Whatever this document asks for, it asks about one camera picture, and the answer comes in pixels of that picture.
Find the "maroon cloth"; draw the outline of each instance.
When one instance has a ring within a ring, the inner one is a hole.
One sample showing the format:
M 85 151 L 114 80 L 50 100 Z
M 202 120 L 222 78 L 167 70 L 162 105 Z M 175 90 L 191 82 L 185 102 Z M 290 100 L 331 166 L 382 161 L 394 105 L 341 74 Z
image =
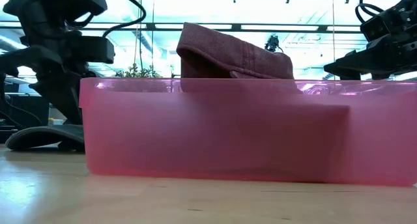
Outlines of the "maroon cloth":
M 272 53 L 230 35 L 185 23 L 177 47 L 181 77 L 294 79 L 284 53 Z

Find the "translucent plastic container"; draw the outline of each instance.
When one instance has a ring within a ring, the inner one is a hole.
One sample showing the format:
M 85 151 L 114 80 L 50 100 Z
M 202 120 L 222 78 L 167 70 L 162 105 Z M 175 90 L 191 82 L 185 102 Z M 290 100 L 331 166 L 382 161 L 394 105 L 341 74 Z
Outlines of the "translucent plastic container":
M 96 174 L 417 183 L 416 82 L 86 78 L 80 106 Z

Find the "wooden table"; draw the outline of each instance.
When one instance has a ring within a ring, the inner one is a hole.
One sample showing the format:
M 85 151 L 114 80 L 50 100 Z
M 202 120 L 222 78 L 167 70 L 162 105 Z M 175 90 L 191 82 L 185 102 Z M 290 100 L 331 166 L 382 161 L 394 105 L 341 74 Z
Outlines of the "wooden table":
M 0 148 L 0 223 L 417 223 L 416 188 L 90 175 L 84 155 Z

